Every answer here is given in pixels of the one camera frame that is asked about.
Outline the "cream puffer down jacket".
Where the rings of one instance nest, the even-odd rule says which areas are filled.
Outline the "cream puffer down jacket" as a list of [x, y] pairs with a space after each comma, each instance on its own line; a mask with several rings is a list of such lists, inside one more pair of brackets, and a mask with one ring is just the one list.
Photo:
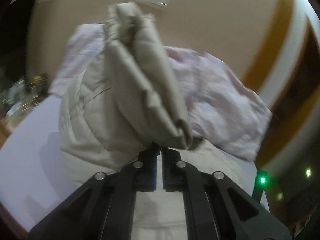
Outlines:
[[191, 136], [188, 112], [153, 18], [133, 2], [110, 6], [104, 49], [61, 101], [61, 151], [74, 181], [113, 174], [153, 143], [199, 171], [237, 176], [236, 163]]

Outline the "wooden door frame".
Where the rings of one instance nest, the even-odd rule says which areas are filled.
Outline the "wooden door frame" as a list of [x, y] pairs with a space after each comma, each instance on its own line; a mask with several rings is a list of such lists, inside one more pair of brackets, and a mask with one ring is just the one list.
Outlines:
[[[244, 84], [272, 112], [288, 96], [308, 52], [319, 54], [319, 18], [309, 0], [277, 0], [263, 46]], [[302, 155], [319, 129], [319, 84], [292, 114], [266, 133], [256, 166], [279, 176]]]

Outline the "pink floral crumpled quilt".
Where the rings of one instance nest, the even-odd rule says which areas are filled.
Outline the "pink floral crumpled quilt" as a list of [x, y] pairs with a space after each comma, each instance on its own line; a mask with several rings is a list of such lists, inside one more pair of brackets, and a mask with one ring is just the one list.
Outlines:
[[[68, 39], [50, 93], [62, 97], [72, 81], [103, 50], [104, 25], [82, 24]], [[190, 48], [165, 47], [188, 109], [193, 136], [255, 161], [272, 113], [261, 98], [220, 59]]]

